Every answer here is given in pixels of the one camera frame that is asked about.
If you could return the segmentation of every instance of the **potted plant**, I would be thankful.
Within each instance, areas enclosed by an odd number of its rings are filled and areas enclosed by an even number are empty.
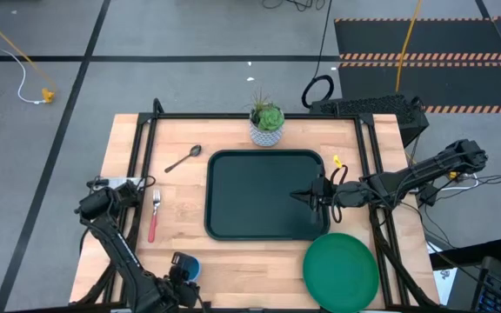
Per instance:
[[[282,137],[284,113],[268,97],[254,95],[254,108],[250,111],[250,138],[262,147],[271,147]]]

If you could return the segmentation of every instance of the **fork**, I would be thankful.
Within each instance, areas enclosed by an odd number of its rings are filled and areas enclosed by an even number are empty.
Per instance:
[[[150,221],[150,230],[148,232],[148,242],[149,243],[154,242],[154,236],[156,235],[157,207],[160,206],[160,200],[161,200],[160,190],[154,189],[154,195],[153,195],[154,210],[152,211],[152,219]]]

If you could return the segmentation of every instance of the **green tray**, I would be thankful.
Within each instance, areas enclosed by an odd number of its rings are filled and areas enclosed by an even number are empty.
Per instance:
[[[216,240],[314,240],[328,232],[323,210],[290,196],[324,173],[312,150],[221,150],[210,157],[204,227]]]

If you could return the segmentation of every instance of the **gray floor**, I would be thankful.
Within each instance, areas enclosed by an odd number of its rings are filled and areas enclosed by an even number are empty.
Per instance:
[[[415,0],[339,0],[332,17],[410,17]],[[485,0],[501,15],[500,0]],[[2,31],[30,55],[81,56],[102,0],[0,1]],[[285,3],[265,10],[259,1],[112,1],[95,55],[314,55],[325,9],[300,13]],[[425,0],[421,17],[480,17],[471,0]],[[337,54],[329,24],[325,54]],[[34,106],[16,97],[20,69],[0,63],[0,284],[15,249],[78,63],[40,63],[60,92],[53,104]],[[336,63],[322,63],[332,74]],[[262,89],[286,112],[305,112],[300,93],[314,63],[91,63],[70,120],[7,310],[65,305],[82,228],[72,210],[84,183],[101,168],[111,119],[148,110],[159,97],[169,112],[241,112]],[[45,87],[32,70],[23,93]],[[319,86],[311,93],[324,93]],[[429,115],[416,158],[459,139],[476,139],[491,160],[484,175],[501,173],[501,115]],[[453,244],[501,237],[501,185],[483,186],[430,209]],[[427,223],[429,229],[434,226]]]

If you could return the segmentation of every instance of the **red handle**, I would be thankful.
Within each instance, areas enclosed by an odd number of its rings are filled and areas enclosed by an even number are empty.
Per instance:
[[[154,242],[154,236],[156,235],[157,226],[157,214],[152,215],[152,221],[150,222],[150,231],[148,232],[148,242]]]

